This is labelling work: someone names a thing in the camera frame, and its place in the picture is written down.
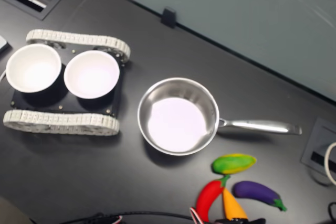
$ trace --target toy vegetable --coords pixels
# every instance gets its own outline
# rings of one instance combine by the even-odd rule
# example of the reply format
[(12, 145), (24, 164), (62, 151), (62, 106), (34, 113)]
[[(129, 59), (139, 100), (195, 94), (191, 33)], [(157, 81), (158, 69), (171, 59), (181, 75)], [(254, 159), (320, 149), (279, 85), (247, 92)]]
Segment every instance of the toy vegetable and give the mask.
[(255, 157), (246, 154), (227, 154), (217, 158), (212, 163), (212, 169), (219, 174), (239, 173), (249, 169), (257, 162)]
[(278, 207), (281, 211), (286, 211), (287, 208), (283, 205), (280, 196), (272, 189), (251, 181), (242, 181), (237, 183), (233, 188), (234, 195), (239, 198), (256, 199)]
[(230, 178), (230, 175), (225, 175), (221, 179), (217, 179), (208, 183), (198, 196), (196, 203), (196, 211), (200, 218), (209, 222), (208, 212), (212, 203), (223, 192), (226, 181)]
[(223, 204), (226, 219), (247, 219), (236, 198), (226, 188), (223, 189)]

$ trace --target pan rim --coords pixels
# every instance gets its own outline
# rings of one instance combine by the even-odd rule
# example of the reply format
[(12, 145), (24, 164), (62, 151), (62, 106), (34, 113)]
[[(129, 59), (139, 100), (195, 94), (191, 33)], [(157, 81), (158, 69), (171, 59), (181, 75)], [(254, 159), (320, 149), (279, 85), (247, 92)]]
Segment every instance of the pan rim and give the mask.
[[(205, 142), (202, 146), (200, 146), (199, 148), (195, 149), (195, 150), (192, 150), (192, 151), (188, 151), (188, 152), (181, 152), (181, 153), (178, 153), (178, 152), (171, 152), (171, 151), (167, 151), (163, 148), (159, 148), (158, 146), (154, 145), (152, 143), (152, 141), (147, 137), (147, 135), (145, 134), (142, 126), (141, 126), (141, 120), (140, 120), (140, 110), (142, 108), (142, 104), (143, 102), (146, 100), (146, 98), (148, 97), (149, 94), (152, 93), (153, 90), (155, 90), (156, 87), (160, 86), (161, 84), (163, 83), (166, 83), (166, 82), (170, 82), (170, 81), (186, 81), (186, 82), (189, 82), (193, 85), (195, 85), (196, 87), (200, 88), (208, 97), (209, 99), (212, 101), (213, 105), (214, 105), (214, 109), (215, 109), (215, 117), (216, 117), (216, 121), (215, 121), (215, 125), (214, 125), (214, 128), (213, 128), (213, 132), (211, 133), (211, 135), (209, 136), (207, 142)], [(165, 154), (168, 154), (168, 155), (173, 155), (173, 156), (186, 156), (186, 155), (191, 155), (191, 154), (194, 154), (196, 152), (199, 152), (201, 151), (203, 148), (205, 148), (211, 141), (212, 139), (214, 138), (214, 136), (216, 135), (217, 133), (217, 130), (218, 130), (218, 126), (219, 126), (219, 109), (218, 109), (218, 105), (216, 103), (216, 100), (214, 99), (214, 97), (212, 96), (212, 94), (200, 83), (198, 83), (197, 81), (194, 81), (194, 80), (191, 80), (191, 79), (188, 79), (188, 78), (182, 78), (182, 77), (172, 77), (172, 78), (168, 78), (168, 79), (164, 79), (164, 80), (161, 80), (157, 83), (155, 83), (154, 85), (152, 85), (146, 92), (145, 94), (142, 96), (141, 100), (140, 100), (140, 103), (139, 103), (139, 106), (138, 106), (138, 112), (137, 112), (137, 118), (138, 118), (138, 126), (139, 126), (139, 129), (141, 131), (141, 134), (142, 136), (145, 138), (145, 140), (152, 146), (154, 147), (155, 149), (157, 149), (158, 151), (162, 152), (162, 153), (165, 153)]]

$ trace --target purple eggplant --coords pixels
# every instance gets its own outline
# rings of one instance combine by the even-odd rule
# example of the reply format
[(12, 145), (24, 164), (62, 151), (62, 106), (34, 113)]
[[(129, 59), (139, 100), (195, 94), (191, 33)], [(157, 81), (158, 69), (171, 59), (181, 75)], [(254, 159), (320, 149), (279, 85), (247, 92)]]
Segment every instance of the purple eggplant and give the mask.
[(280, 195), (272, 189), (256, 182), (242, 181), (237, 183), (233, 188), (233, 194), (237, 198), (255, 199), (278, 207), (281, 211), (287, 210), (282, 203)]

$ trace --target eggplant stem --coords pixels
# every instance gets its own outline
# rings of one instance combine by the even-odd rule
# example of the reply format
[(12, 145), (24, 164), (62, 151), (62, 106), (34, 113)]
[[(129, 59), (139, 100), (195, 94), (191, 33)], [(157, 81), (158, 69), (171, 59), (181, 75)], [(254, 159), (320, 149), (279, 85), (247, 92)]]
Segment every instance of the eggplant stem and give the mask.
[(278, 207), (281, 211), (287, 211), (287, 208), (283, 205), (281, 199), (275, 199), (273, 206)]

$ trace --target black cable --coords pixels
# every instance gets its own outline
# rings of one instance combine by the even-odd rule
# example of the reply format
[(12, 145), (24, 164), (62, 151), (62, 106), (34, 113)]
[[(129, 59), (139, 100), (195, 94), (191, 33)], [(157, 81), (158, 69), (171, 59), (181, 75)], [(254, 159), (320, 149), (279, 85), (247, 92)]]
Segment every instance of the black cable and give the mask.
[(336, 202), (332, 202), (328, 205), (328, 214), (329, 214), (329, 217), (330, 217), (332, 223), (336, 224), (336, 219), (335, 219), (335, 217), (334, 217), (334, 215), (332, 214), (332, 211), (331, 211), (332, 205), (336, 205)]
[(133, 211), (133, 212), (119, 212), (117, 214), (111, 214), (103, 217), (86, 217), (86, 218), (80, 218), (80, 219), (75, 219), (75, 220), (69, 220), (66, 222), (62, 222), (60, 224), (71, 224), (71, 223), (76, 223), (80, 221), (87, 221), (87, 220), (104, 220), (116, 216), (125, 216), (125, 215), (158, 215), (158, 216), (169, 216), (169, 217), (175, 217), (175, 218), (181, 218), (181, 219), (186, 219), (186, 220), (193, 220), (190, 216), (186, 215), (179, 215), (179, 214), (172, 214), (170, 212), (150, 212), (150, 211)]

